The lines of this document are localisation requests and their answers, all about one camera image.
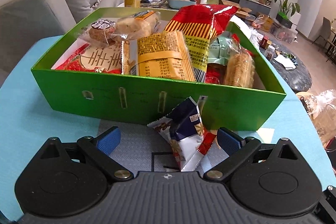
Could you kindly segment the yellow sachima cake pack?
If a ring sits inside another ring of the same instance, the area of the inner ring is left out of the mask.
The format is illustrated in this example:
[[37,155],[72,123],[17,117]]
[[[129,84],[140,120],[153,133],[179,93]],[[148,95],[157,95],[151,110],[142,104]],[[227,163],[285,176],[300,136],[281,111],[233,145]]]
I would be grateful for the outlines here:
[[115,35],[125,40],[137,40],[153,35],[161,24],[161,13],[153,10],[145,10],[132,14],[126,18],[120,18],[116,22]]

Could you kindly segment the blue white snack packet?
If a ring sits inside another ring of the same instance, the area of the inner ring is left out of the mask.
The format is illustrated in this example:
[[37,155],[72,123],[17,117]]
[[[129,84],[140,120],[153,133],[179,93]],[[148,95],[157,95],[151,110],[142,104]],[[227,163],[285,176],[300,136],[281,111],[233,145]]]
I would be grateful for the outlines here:
[[169,143],[182,172],[195,171],[217,137],[203,125],[199,106],[191,97],[147,126]]

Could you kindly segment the dark marble round table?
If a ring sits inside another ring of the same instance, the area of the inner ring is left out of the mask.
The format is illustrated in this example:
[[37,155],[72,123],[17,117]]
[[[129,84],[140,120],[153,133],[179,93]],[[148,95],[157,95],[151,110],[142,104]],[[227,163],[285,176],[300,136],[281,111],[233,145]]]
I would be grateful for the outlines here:
[[312,78],[304,63],[282,41],[277,40],[271,34],[263,34],[261,32],[261,36],[268,38],[265,48],[260,45],[261,53],[264,55],[268,46],[274,46],[275,54],[269,62],[291,90],[295,93],[307,92],[312,86]]

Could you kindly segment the clear wrapped biscuit pack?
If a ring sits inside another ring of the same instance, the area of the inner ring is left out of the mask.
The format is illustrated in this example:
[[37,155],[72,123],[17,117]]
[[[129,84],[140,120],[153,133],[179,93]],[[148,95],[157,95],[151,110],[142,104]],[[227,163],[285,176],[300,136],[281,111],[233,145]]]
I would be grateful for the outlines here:
[[240,39],[236,34],[231,36],[230,50],[224,85],[252,88],[255,76],[252,53],[240,45]]

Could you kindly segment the round brown cookie pack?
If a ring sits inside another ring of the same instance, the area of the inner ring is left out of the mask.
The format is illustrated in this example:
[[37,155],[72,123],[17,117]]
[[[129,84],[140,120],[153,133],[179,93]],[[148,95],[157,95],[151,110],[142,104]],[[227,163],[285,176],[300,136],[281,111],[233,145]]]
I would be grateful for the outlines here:
[[105,48],[116,43],[113,39],[115,31],[115,21],[100,18],[85,28],[82,28],[78,38],[84,40],[91,46]]

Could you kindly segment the red snack bag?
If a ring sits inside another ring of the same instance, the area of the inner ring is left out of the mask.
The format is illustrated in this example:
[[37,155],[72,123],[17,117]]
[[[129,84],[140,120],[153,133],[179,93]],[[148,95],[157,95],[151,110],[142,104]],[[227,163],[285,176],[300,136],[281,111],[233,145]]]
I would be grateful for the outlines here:
[[183,32],[196,81],[205,82],[210,44],[226,30],[237,11],[227,5],[185,6],[165,26],[168,32]]

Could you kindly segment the green cardboard box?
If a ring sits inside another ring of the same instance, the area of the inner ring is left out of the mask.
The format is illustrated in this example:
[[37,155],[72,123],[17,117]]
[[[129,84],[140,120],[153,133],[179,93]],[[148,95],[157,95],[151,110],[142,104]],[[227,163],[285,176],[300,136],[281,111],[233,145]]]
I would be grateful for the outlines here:
[[284,84],[234,23],[228,25],[227,31],[236,34],[242,46],[254,54],[256,73],[252,89],[53,69],[86,25],[99,18],[120,18],[135,12],[135,8],[99,8],[76,24],[37,61],[31,71],[52,109],[117,122],[148,124],[191,97],[201,103],[201,117],[207,129],[225,126],[233,131],[254,131],[284,100]]

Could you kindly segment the green snack packet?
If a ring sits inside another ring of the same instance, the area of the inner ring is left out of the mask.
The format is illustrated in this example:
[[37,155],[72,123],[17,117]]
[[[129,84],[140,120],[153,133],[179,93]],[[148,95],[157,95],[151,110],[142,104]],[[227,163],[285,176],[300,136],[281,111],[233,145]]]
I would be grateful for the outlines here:
[[208,63],[226,66],[232,50],[232,40],[224,36],[219,36],[209,47]]

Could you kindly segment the open cardboard box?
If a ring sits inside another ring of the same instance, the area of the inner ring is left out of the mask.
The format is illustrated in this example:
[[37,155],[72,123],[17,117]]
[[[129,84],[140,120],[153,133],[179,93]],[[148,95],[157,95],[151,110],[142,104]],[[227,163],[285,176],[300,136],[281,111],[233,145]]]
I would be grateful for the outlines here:
[[231,2],[231,1],[226,1],[226,0],[220,0],[219,1],[220,4],[223,5],[227,5],[227,6],[235,6],[238,8],[238,11],[236,12],[236,16],[239,18],[247,18],[250,16],[250,13],[252,12],[251,9],[247,8],[247,7],[241,7],[238,3],[235,2]]

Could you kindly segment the red round patterned pack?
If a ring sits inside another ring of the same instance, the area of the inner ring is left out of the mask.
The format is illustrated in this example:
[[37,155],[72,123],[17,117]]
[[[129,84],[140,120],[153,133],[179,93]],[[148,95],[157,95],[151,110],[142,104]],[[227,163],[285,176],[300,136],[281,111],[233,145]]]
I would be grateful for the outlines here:
[[56,65],[56,70],[121,74],[121,44],[94,47],[86,43]]

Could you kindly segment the grey sofa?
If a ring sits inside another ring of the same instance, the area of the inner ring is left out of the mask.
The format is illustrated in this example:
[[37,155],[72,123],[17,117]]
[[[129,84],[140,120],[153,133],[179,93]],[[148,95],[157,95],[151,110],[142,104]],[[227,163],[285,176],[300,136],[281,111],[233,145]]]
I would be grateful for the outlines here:
[[40,39],[63,35],[99,7],[123,0],[1,0],[1,76]]

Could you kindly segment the blue table mat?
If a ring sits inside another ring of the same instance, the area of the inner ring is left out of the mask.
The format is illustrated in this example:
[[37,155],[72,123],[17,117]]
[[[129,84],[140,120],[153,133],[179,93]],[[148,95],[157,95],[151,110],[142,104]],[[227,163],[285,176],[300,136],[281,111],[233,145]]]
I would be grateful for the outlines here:
[[[1,211],[11,220],[22,215],[14,194],[15,182],[49,137],[73,142],[117,126],[121,130],[121,143],[112,152],[112,158],[127,169],[134,173],[162,171],[165,165],[176,165],[170,145],[151,128],[52,110],[31,73],[31,67],[56,41],[57,37],[38,41],[1,86]],[[303,105],[286,83],[282,87],[286,97],[262,127],[258,131],[242,131],[240,135],[254,136],[267,143],[276,143],[281,137],[289,138],[322,186],[335,185],[331,162]]]

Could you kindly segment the small spice jar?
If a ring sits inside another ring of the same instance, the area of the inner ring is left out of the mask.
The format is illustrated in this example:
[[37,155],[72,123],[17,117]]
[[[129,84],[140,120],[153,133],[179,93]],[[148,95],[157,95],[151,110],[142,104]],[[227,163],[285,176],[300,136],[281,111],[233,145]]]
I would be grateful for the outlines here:
[[264,56],[268,61],[271,61],[273,59],[274,54],[275,54],[274,46],[268,46],[268,48],[264,52]]

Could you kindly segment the light blue container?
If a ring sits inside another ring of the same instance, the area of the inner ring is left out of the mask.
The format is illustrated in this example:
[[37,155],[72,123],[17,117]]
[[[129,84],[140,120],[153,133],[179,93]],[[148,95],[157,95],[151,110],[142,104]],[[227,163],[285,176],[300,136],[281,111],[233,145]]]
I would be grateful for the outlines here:
[[197,2],[195,0],[167,0],[168,6],[171,9],[179,10],[182,7],[195,5]]

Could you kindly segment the yellow cracker pack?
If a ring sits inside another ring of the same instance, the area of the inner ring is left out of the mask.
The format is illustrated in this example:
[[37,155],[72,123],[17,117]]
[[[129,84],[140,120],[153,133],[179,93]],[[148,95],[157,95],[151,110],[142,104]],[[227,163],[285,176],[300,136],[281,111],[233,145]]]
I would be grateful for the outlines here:
[[195,82],[181,31],[164,31],[122,43],[122,74]]

